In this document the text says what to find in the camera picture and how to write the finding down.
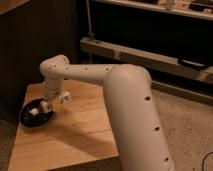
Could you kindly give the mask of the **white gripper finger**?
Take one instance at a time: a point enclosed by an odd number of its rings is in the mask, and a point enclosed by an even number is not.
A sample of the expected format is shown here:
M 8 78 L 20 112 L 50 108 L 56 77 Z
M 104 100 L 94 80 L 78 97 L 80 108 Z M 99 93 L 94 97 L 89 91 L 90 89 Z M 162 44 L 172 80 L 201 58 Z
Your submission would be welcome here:
M 58 108 L 59 108 L 58 102 L 57 101 L 52 101 L 51 107 L 52 107 L 53 110 L 58 110 Z
M 48 101 L 46 101 L 46 100 L 43 100 L 42 106 L 43 106 L 43 108 L 49 109 L 50 103 Z

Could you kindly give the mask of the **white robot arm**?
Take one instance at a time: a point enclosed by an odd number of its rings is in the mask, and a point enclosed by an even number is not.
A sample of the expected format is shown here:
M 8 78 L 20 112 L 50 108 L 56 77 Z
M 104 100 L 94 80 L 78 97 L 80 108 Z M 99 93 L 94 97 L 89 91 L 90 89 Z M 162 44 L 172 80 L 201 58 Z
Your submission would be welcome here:
M 123 171 L 176 171 L 152 96 L 149 72 L 131 64 L 71 64 L 64 55 L 40 64 L 42 107 L 52 106 L 62 81 L 103 87 L 103 97 Z

